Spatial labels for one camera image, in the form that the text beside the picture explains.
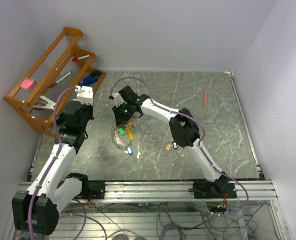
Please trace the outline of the green key tag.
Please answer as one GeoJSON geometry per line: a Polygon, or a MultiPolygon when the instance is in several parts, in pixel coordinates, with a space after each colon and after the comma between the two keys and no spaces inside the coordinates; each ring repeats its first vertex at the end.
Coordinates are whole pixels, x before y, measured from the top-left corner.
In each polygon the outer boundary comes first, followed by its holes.
{"type": "Polygon", "coordinates": [[[121,136],[124,136],[126,134],[126,131],[122,127],[118,128],[118,132],[121,136]]]}

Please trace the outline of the orange key tag with key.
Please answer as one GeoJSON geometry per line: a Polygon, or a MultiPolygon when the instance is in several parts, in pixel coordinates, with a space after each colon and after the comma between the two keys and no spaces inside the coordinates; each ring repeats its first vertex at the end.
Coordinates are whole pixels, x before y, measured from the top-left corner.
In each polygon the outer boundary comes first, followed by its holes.
{"type": "Polygon", "coordinates": [[[124,123],[124,126],[125,127],[127,127],[127,128],[132,128],[132,129],[135,129],[135,128],[137,128],[138,126],[136,125],[136,124],[134,124],[132,121],[126,121],[125,123],[124,123]]]}

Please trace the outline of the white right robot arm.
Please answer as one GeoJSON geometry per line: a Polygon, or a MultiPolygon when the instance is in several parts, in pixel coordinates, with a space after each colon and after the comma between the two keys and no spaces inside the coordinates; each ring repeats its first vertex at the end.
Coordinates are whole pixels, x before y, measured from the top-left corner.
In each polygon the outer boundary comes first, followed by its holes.
{"type": "Polygon", "coordinates": [[[209,183],[205,192],[214,198],[219,198],[226,192],[229,178],[205,148],[200,135],[202,127],[187,108],[179,110],[167,107],[146,94],[137,95],[128,85],[118,92],[111,93],[109,98],[114,101],[112,111],[117,126],[129,121],[134,113],[138,113],[139,116],[151,116],[169,124],[174,142],[186,148],[201,167],[209,183]]]}

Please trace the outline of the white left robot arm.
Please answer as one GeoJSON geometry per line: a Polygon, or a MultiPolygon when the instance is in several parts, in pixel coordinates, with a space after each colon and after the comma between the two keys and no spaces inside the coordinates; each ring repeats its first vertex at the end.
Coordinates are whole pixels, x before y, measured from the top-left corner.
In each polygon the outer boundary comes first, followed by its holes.
{"type": "Polygon", "coordinates": [[[81,173],[69,174],[60,180],[69,163],[76,157],[87,138],[86,126],[93,120],[93,103],[72,100],[65,104],[63,126],[55,139],[52,152],[33,183],[12,199],[15,229],[33,230],[50,235],[55,230],[59,214],[75,197],[85,198],[90,191],[88,177],[81,173]]]}

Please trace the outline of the yellow handled chain keyring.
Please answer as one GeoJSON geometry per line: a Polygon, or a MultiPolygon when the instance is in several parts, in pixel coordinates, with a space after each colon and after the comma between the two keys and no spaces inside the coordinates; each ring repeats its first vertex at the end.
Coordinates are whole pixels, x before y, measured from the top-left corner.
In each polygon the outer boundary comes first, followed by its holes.
{"type": "Polygon", "coordinates": [[[130,128],[125,126],[112,126],[110,130],[111,140],[117,149],[126,150],[126,147],[131,147],[133,145],[134,136],[130,128]],[[126,131],[124,136],[121,136],[118,132],[118,128],[123,128],[126,131]]]}

